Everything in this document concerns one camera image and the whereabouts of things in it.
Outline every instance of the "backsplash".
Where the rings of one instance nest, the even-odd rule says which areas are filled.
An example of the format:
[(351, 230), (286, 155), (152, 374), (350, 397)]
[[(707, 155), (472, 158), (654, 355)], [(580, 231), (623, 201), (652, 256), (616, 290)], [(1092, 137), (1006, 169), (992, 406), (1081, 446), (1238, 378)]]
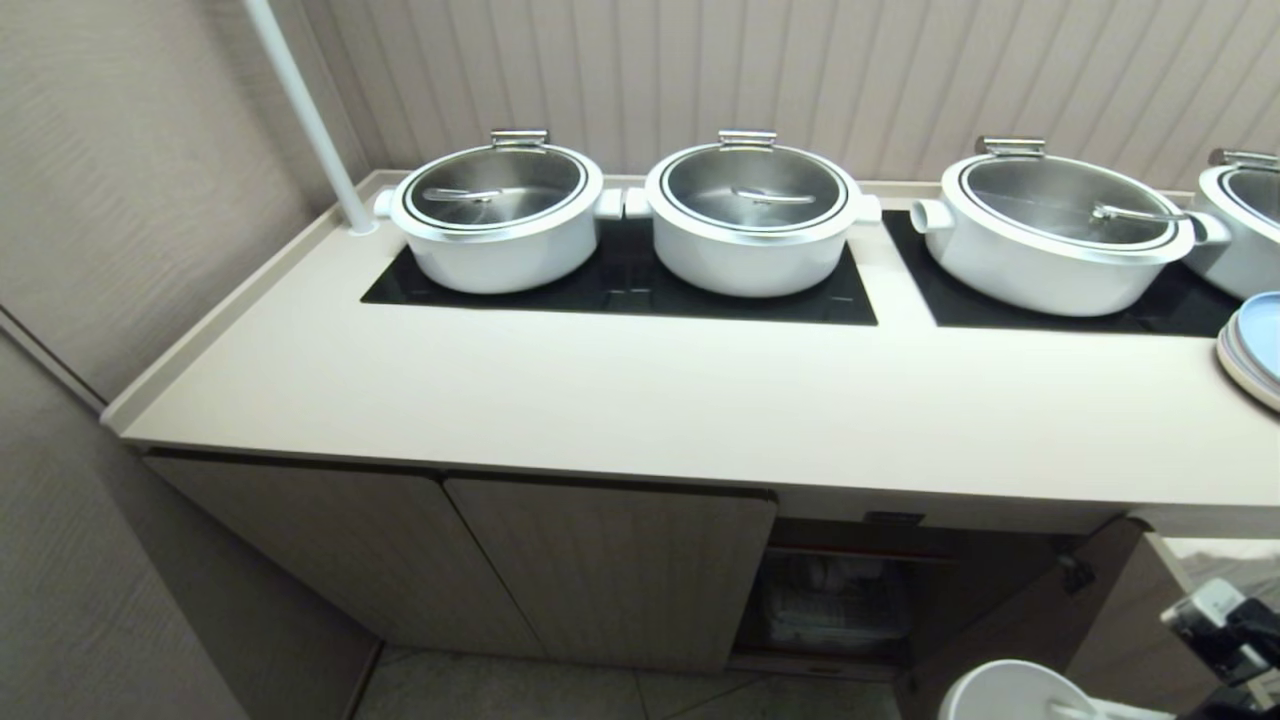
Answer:
[(1162, 188), (1280, 146), (1276, 0), (325, 0), (320, 49), (374, 164), (549, 127), (645, 173), (774, 128), (859, 179), (937, 179), (1038, 135)]

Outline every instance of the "cabinet hinge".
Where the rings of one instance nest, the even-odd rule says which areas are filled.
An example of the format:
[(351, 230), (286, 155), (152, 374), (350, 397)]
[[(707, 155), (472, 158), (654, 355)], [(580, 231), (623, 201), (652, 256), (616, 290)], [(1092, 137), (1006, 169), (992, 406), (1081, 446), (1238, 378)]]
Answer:
[(1055, 538), (1051, 541), (1057, 564), (1062, 568), (1062, 591), (1068, 596), (1083, 591), (1097, 579), (1093, 566), (1075, 556), (1075, 543), (1068, 538)]

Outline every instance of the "glass lid rim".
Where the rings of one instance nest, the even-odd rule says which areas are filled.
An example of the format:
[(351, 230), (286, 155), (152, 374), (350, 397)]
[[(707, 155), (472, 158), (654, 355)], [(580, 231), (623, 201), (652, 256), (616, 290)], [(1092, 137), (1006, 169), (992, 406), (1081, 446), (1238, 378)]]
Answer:
[(1156, 249), (1164, 247), (1164, 246), (1169, 245), (1170, 242), (1174, 242), (1174, 240), (1176, 240), (1178, 233), (1175, 232), (1176, 231), (1176, 224), (1175, 223), (1166, 223), (1165, 231), (1162, 233), (1160, 233), (1158, 236), (1151, 238), (1151, 240), (1146, 240), (1146, 241), (1142, 241), (1142, 242), (1130, 242), (1130, 243), (1120, 243), (1120, 242), (1092, 242), (1092, 241), (1088, 241), (1088, 240), (1078, 240), (1078, 238), (1074, 238), (1074, 237), (1068, 237), (1068, 236), (1064, 236), (1064, 234), (1057, 234), (1057, 233), (1047, 232), (1043, 228), (1037, 228), (1036, 225), (1027, 224), (1027, 223), (1024, 223), (1021, 220), (1018, 220), (1016, 218), (1011, 218), (1011, 217), (1006, 215), (1005, 213), (1001, 213), (1000, 210), (996, 210), (995, 208), (992, 208), (989, 204), (987, 204), (978, 195), (978, 191), (974, 190), (973, 184), (969, 182), (969, 176), (973, 173), (973, 170), (977, 169), (977, 168), (979, 168), (979, 167), (983, 167), (983, 165), (1001, 164), (1001, 163), (1044, 163), (1044, 161), (1073, 165), (1075, 168), (1080, 168), (1083, 170), (1094, 173), (1094, 174), (1097, 174), (1100, 177), (1111, 178), (1114, 181), (1121, 182), (1121, 183), (1132, 187), (1135, 191), (1142, 192), (1143, 195), (1146, 195), (1149, 199), (1153, 199), (1156, 201), (1156, 204), (1160, 205), (1162, 209), (1166, 209), (1166, 210), (1175, 209), (1171, 202), (1167, 202), (1167, 204), (1165, 202), (1165, 197), (1161, 193), (1156, 192), (1155, 190), (1151, 190), (1149, 187), (1144, 186), (1143, 183), (1140, 183), (1140, 182), (1138, 182), (1138, 181), (1135, 181), (1135, 179), (1133, 179), (1133, 178), (1130, 178), (1128, 176), (1124, 176), (1124, 174), (1117, 173), (1115, 170), (1111, 170), (1108, 168), (1103, 168), (1101, 165), (1094, 165), (1092, 163), (1085, 163), (1083, 160), (1075, 160), (1073, 158), (1061, 158), (1061, 156), (1057, 156), (1057, 155), (1041, 155), (1041, 156), (1028, 156), (1028, 155), (984, 155), (984, 156), (979, 156), (974, 161), (970, 161), (969, 164), (966, 164), (961, 169), (959, 177), (956, 178), (956, 184), (960, 187), (960, 192), (964, 195), (965, 199), (968, 199), (970, 202), (973, 202), (974, 205), (977, 205), (980, 210), (983, 210), (984, 213), (987, 213), (988, 215), (991, 215), (996, 220), (998, 220), (1001, 223), (1006, 223), (1009, 225), (1012, 225), (1012, 227), (1015, 227), (1018, 229), (1034, 233), (1037, 237), (1041, 237), (1041, 238), (1044, 238), (1044, 240), (1050, 240), (1050, 241), (1053, 241), (1053, 242), (1062, 242), (1062, 243), (1066, 243), (1066, 245), (1073, 245), (1075, 247), (1087, 247), (1087, 249), (1092, 249), (1092, 250), (1101, 250), (1101, 251), (1105, 251), (1105, 252), (1146, 252), (1146, 251), (1151, 251), (1151, 250), (1156, 250)]
[(1234, 178), (1236, 176), (1245, 174), (1245, 173), (1249, 173), (1249, 174), (1260, 174), (1261, 173), (1261, 174), (1266, 174), (1268, 177), (1275, 177), (1276, 178), (1276, 184), (1280, 186), (1280, 170), (1270, 170), (1270, 169), (1266, 169), (1266, 168), (1245, 168), (1245, 167), (1235, 165), (1235, 167), (1230, 168), (1228, 172), (1222, 173), (1222, 176), (1219, 177), (1219, 179), (1217, 179), (1219, 187), (1222, 188), (1222, 192), (1225, 192), (1226, 196), (1229, 199), (1231, 199), (1231, 202), (1234, 202), (1238, 208), (1242, 208), (1245, 213), (1253, 215), (1254, 218), (1258, 218), (1260, 220), (1262, 220), (1263, 223), (1267, 223), (1272, 228), (1280, 228), (1280, 219), (1271, 218), (1266, 213), (1262, 213), (1261, 210), (1258, 210), (1257, 208), (1254, 208), (1253, 204), (1245, 202), (1244, 199), (1240, 197), (1240, 193), (1238, 193), (1235, 191), (1235, 188), (1231, 187), (1231, 178)]
[[(675, 172), (676, 168), (678, 168), (681, 164), (684, 164), (685, 161), (687, 161), (687, 160), (690, 160), (692, 158), (696, 158), (699, 155), (704, 155), (707, 152), (719, 152), (719, 151), (724, 151), (724, 152), (786, 152), (786, 154), (794, 155), (794, 156), (799, 158), (800, 160), (804, 160), (806, 163), (812, 163), (814, 165), (817, 165), (818, 168), (822, 169), (823, 173), (827, 174), (827, 177), (829, 177), (832, 179), (832, 182), (836, 183), (836, 190), (837, 190), (836, 200), (831, 204), (829, 208), (827, 208), (826, 210), (823, 210), (819, 215), (815, 215), (814, 218), (812, 218), (809, 220), (804, 220), (801, 223), (792, 223), (790, 225), (773, 225), (773, 227), (769, 227), (769, 225), (745, 225), (745, 224), (739, 224), (739, 223), (728, 223), (728, 222), (724, 222), (724, 220), (718, 220), (716, 218), (712, 218), (710, 215), (699, 213), (698, 210), (694, 210), (687, 204), (685, 204), (685, 201), (681, 200), (675, 192), (672, 192), (672, 190), (671, 190), (671, 173)], [(785, 233), (790, 233), (790, 232), (795, 232), (795, 231), (810, 228), (810, 227), (814, 227), (814, 225), (820, 225), (822, 223), (826, 223), (826, 222), (831, 220), (833, 217), (838, 215), (840, 211), (844, 210), (849, 205), (849, 197), (852, 195), (852, 190), (849, 186), (849, 183), (846, 183), (844, 181), (844, 178), (841, 178), (840, 173), (837, 173), (831, 167), (831, 164), (829, 164), (828, 160), (826, 160), (824, 158), (819, 158), (819, 156), (817, 156), (817, 155), (814, 155), (812, 152), (806, 152), (804, 150), (796, 150), (794, 147), (785, 147), (785, 146), (781, 146), (781, 145), (774, 145), (774, 146), (768, 147), (768, 149), (762, 149), (762, 147), (726, 147), (726, 146), (719, 145), (719, 143), (703, 145), (700, 147), (691, 147), (690, 150), (685, 151), (680, 156), (672, 159), (671, 163), (668, 163), (666, 168), (663, 168), (662, 176), (660, 176), (660, 181), (662, 181), (662, 193), (666, 197), (666, 200), (668, 202), (671, 202), (677, 210), (680, 210), (681, 213), (684, 213), (685, 215), (687, 215), (689, 218), (692, 218), (692, 219), (695, 219), (698, 222), (701, 222), (701, 223), (716, 225), (718, 228), (726, 228), (726, 229), (731, 229), (731, 231), (749, 232), (749, 233), (753, 233), (753, 234), (763, 234), (763, 236), (785, 234)]]
[[(413, 193), (420, 188), (422, 181), (426, 179), (426, 176), (429, 173), (431, 173), (433, 170), (438, 170), (440, 168), (444, 168), (444, 167), (452, 164), (452, 163), (463, 161), (467, 158), (471, 158), (474, 155), (483, 155), (483, 154), (486, 154), (486, 152), (543, 154), (543, 155), (550, 154), (550, 155), (557, 155), (558, 158), (562, 158), (562, 159), (567, 160), (568, 163), (571, 163), (573, 165), (573, 168), (577, 170), (577, 184), (575, 184), (573, 190), (571, 190), (570, 192), (567, 192), (564, 195), (564, 197), (561, 197), (559, 200), (557, 200), (554, 205), (552, 205), (549, 208), (545, 208), (543, 210), (539, 210), (536, 213), (531, 213), (529, 215), (524, 215), (521, 218), (515, 218), (515, 219), (511, 219), (511, 220), (503, 220), (500, 223), (484, 223), (484, 224), (479, 224), (479, 223), (475, 223), (475, 224), (472, 224), (472, 223), (449, 223), (449, 222), (440, 220), (438, 218), (434, 218), (433, 215), (429, 215), (429, 214), (422, 213), (421, 210), (419, 210), (417, 205), (412, 201)], [(417, 220), (417, 222), (420, 222), (422, 224), (431, 225), (431, 227), (439, 228), (439, 229), (445, 229), (445, 231), (449, 231), (449, 232), (465, 232), (465, 233), (481, 234), (481, 233), (486, 233), (486, 232), (492, 232), (492, 231), (498, 231), (498, 229), (504, 229), (504, 228), (509, 228), (509, 227), (515, 227), (515, 225), (521, 225), (521, 224), (525, 224), (525, 223), (529, 223), (529, 222), (544, 218), (547, 215), (554, 214), (557, 210), (563, 209), (566, 205), (568, 205), (570, 202), (572, 202), (573, 200), (576, 200), (586, 190), (586, 184), (588, 184), (588, 179), (589, 179), (588, 176), (589, 176), (589, 172), (588, 172), (586, 165), (582, 164), (577, 158), (575, 158), (573, 155), (571, 155), (568, 152), (563, 152), (558, 147), (554, 147), (554, 146), (550, 146), (550, 145), (539, 145), (536, 147), (483, 145), (480, 147), (472, 147), (470, 150), (462, 150), (462, 151), (454, 152), (452, 155), (445, 155), (444, 158), (438, 158), (436, 160), (433, 160), (431, 163), (428, 163), (426, 165), (419, 168), (417, 172), (413, 174), (412, 178), (406, 178), (410, 182), (406, 184), (404, 196), (402, 199), (402, 205), (404, 208), (404, 211), (408, 213), (411, 218), (413, 218), (415, 220)]]

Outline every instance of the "pot side handle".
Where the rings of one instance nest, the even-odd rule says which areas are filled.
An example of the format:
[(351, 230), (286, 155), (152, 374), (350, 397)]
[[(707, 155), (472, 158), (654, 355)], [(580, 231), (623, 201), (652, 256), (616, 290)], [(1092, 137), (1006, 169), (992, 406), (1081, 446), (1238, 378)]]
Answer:
[(911, 204), (911, 227), (920, 234), (947, 231), (956, 227), (955, 217), (946, 202), (916, 200)]
[(595, 200), (594, 213), (596, 220), (621, 220), (622, 190), (611, 187), (602, 191), (600, 196)]
[(1196, 225), (1196, 245), (1226, 245), (1231, 242), (1231, 231), (1213, 215), (1188, 210), (1187, 217)]
[(628, 187), (622, 200), (622, 217), (628, 220), (646, 220), (653, 218), (653, 208), (649, 205), (649, 196), (643, 187)]
[(858, 215), (854, 218), (854, 224), (858, 225), (878, 225), (881, 222), (881, 202), (879, 197), (874, 195), (859, 195), (852, 199), (854, 206), (858, 209)]
[(379, 192), (378, 197), (374, 199), (374, 215), (378, 215), (379, 218), (390, 218), (392, 200), (394, 199), (396, 199), (396, 190), (393, 188), (387, 188)]

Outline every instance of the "cabinet door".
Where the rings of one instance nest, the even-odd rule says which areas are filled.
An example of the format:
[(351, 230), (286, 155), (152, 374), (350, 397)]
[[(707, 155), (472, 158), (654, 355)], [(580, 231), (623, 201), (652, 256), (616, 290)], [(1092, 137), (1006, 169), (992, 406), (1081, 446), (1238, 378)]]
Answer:
[(543, 655), (433, 479), (188, 457), (146, 462), (388, 642)]
[(557, 660), (724, 667), (773, 525), (765, 496), (449, 478)]
[(1116, 520), (1071, 555), (1091, 569), (1091, 583), (1069, 592), (1064, 568), (1047, 570), (916, 659), (896, 683), (904, 720), (933, 720), (955, 680), (1000, 659), (1051, 667), (1091, 697), (1172, 714), (1217, 687), (1160, 623), (1160, 612), (1192, 588), (1158, 536)]

